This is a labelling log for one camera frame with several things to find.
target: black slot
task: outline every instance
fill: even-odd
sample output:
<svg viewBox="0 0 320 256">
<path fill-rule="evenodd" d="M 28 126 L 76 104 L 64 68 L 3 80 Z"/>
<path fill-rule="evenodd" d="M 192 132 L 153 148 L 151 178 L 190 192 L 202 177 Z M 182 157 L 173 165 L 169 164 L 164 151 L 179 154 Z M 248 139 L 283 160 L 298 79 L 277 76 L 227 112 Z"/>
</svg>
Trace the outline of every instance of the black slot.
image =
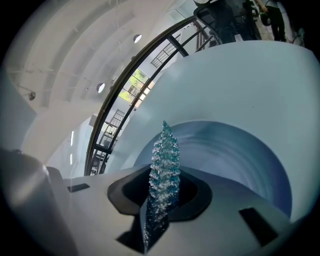
<svg viewBox="0 0 320 256">
<path fill-rule="evenodd" d="M 265 246 L 275 239 L 278 234 L 273 228 L 264 220 L 264 218 L 254 208 L 242 209 L 239 211 L 240 215 L 247 223 L 252 233 L 259 241 L 261 246 Z"/>
<path fill-rule="evenodd" d="M 74 185 L 74 186 L 68 186 L 68 190 L 70 193 L 77 192 L 80 190 L 85 190 L 87 188 L 90 188 L 90 186 L 86 183 L 82 183 L 82 184 Z"/>
</svg>

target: white curved wall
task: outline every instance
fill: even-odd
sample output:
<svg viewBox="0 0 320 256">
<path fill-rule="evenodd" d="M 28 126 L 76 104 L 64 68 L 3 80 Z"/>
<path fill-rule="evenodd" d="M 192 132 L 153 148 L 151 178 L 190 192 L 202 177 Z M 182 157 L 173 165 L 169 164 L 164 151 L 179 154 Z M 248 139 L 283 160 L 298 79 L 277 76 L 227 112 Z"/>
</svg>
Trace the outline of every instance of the white curved wall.
<svg viewBox="0 0 320 256">
<path fill-rule="evenodd" d="M 293 221 L 309 212 L 320 173 L 320 68 L 305 48 L 274 41 L 219 45 L 171 65 L 130 119 L 107 163 L 132 167 L 169 125 L 208 120 L 251 133 L 278 157 L 292 190 Z"/>
</svg>

